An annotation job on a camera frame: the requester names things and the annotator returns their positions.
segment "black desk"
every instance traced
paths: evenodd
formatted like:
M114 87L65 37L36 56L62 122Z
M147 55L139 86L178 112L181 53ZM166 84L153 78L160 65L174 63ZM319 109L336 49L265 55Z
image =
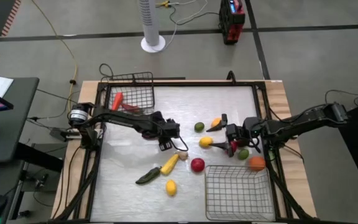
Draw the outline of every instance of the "black desk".
M59 172L63 166L62 160L19 143L38 83L38 78L15 78L3 97L14 105L14 109L0 112L0 194L5 194L19 182L24 161ZM12 190L8 194L2 223L9 218L15 192Z

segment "yellow cable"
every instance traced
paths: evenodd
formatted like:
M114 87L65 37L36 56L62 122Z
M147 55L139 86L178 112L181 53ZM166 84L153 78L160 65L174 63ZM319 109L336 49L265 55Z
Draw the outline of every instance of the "yellow cable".
M50 25L50 28L52 28L52 30L53 30L53 33L55 33L56 38L58 40L60 40L65 45L65 47L67 48L67 50L71 54L71 57L73 58L74 64L75 64L74 75L73 75L72 80L76 81L76 79L77 79L77 71L78 71L78 64L77 64L77 61L75 60L73 52L70 50L70 48L67 46L67 44L57 35L55 28L53 28L52 23L49 21L48 17L45 15L45 13L42 11L42 9L37 5L37 3L35 3L34 0L31 0L31 1L35 4L35 6L37 6L38 10L42 13L44 18L47 20L47 22ZM72 93L73 93L73 86L74 86L74 83L71 83L70 84L70 92L68 93L68 99L69 100L68 100L68 104L67 104L67 113L69 113L70 110L71 110L71 101L70 101L70 99L71 99L71 96L72 96Z

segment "green lime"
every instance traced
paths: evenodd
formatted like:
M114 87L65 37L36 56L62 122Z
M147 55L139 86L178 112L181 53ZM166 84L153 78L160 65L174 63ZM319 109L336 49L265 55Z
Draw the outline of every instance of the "green lime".
M204 123L198 122L194 125L194 130L196 132L201 132L204 129Z
M239 158L239 160L244 160L244 159L247 159L248 156L249 156L248 149L243 149L239 152L238 158Z

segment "yellow toy fruit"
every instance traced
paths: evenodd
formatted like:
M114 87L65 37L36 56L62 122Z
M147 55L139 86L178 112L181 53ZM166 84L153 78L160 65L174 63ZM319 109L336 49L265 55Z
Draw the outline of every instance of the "yellow toy fruit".
M173 155L166 163L165 165L160 169L160 172L163 175L168 175L169 173L171 173L171 171L173 170L173 168L175 167L176 163L178 162L179 159L179 155L175 154Z
M174 196L177 193L177 185L173 180L168 180L165 185L165 190L167 190L167 194L169 196Z
M216 125L219 124L219 122L221 122L222 118L215 118L212 123L211 123L211 128L215 127Z
M209 147L209 144L211 144L213 142L212 138L211 137L202 137L200 139L200 146L201 147Z

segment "toy orange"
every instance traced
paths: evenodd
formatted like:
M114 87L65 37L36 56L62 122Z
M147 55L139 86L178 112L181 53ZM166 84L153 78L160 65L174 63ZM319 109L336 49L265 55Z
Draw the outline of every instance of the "toy orange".
M253 171L261 171L262 169L265 168L266 163L263 157L254 156L249 159L248 165Z

